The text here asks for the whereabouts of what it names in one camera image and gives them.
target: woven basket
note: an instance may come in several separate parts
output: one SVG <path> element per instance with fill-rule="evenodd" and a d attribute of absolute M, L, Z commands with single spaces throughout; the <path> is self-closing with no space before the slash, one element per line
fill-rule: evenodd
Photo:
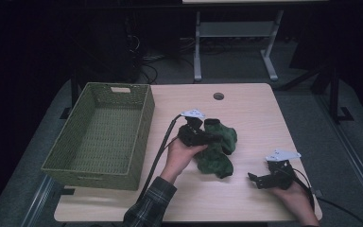
<path fill-rule="evenodd" d="M 137 190 L 154 108 L 149 85 L 87 83 L 42 171 L 66 185 Z"/>

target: white bracket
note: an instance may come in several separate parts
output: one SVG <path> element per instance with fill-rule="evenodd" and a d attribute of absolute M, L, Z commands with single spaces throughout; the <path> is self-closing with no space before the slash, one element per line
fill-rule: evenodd
<path fill-rule="evenodd" d="M 273 154 L 267 156 L 265 159 L 271 162 L 281 162 L 289 159 L 295 159 L 302 157 L 298 152 L 285 151 L 281 149 L 275 149 Z"/>
<path fill-rule="evenodd" d="M 198 117 L 198 118 L 204 118 L 205 114 L 201 113 L 199 110 L 194 109 L 191 111 L 185 111 L 185 112 L 181 112 L 182 116 L 190 116 L 190 117 Z"/>

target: gray carpet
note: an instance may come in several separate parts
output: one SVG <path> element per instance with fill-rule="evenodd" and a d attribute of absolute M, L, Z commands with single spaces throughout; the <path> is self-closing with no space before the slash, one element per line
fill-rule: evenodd
<path fill-rule="evenodd" d="M 279 80 L 271 82 L 267 76 L 265 65 L 259 56 L 262 42 L 233 42 L 219 46 L 225 50 L 219 54 L 207 52 L 203 54 L 201 67 L 203 80 L 201 83 L 237 83 L 265 82 L 272 87 L 283 85 L 297 76 L 303 70 L 288 68 L 295 49 L 294 43 L 277 43 L 271 54 Z M 158 71 L 157 84 L 192 83 L 193 55 L 183 55 L 183 59 L 163 59 L 150 65 Z M 143 67 L 145 72 L 154 77 L 151 68 Z M 142 75 L 137 83 L 146 83 Z M 345 150 L 345 145 L 339 140 L 330 117 L 322 106 L 327 102 L 328 95 L 314 96 L 309 87 L 313 79 L 309 79 L 286 92 L 275 92 L 279 106 L 295 142 L 297 150 L 302 154 L 302 162 L 308 177 L 321 197 L 339 204 L 363 218 L 363 186 L 358 180 L 352 163 Z M 338 128 L 347 135 L 350 143 L 357 151 L 363 163 L 363 108 L 355 92 L 344 82 L 340 83 L 339 106 L 349 109 L 354 121 L 341 122 Z M 62 185 L 51 182 L 51 189 L 46 191 L 42 199 L 41 212 L 29 213 L 33 198 L 38 191 L 44 175 L 40 171 L 43 160 L 58 136 L 64 120 L 60 120 L 64 108 L 69 107 L 69 82 L 63 85 L 51 107 L 35 132 L 33 139 L 10 179 L 7 188 L 0 198 L 0 227 L 26 226 L 62 226 L 56 222 L 53 214 L 58 203 Z M 323 218 L 321 226 L 363 226 L 357 220 L 341 212 L 329 204 L 320 201 Z M 66 226 L 113 226 L 112 223 L 67 223 Z M 269 223 L 270 227 L 299 226 L 296 222 Z"/>

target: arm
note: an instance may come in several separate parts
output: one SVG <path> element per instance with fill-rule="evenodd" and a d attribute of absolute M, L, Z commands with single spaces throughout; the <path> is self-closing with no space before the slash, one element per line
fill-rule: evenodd
<path fill-rule="evenodd" d="M 305 192 L 298 183 L 293 182 L 287 190 L 274 187 L 269 191 L 283 202 L 301 226 L 320 226 Z"/>
<path fill-rule="evenodd" d="M 177 190 L 173 183 L 193 156 L 206 147 L 187 147 L 179 139 L 173 141 L 161 175 L 154 180 L 144 197 L 126 212 L 123 226 L 161 226 L 167 205 Z"/>

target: plaid sleeve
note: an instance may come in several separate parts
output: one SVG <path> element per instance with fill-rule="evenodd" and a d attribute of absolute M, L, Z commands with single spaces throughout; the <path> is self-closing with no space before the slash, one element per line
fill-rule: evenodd
<path fill-rule="evenodd" d="M 122 226 L 161 226 L 164 212 L 176 190 L 173 184 L 157 177 L 144 197 L 126 212 Z"/>

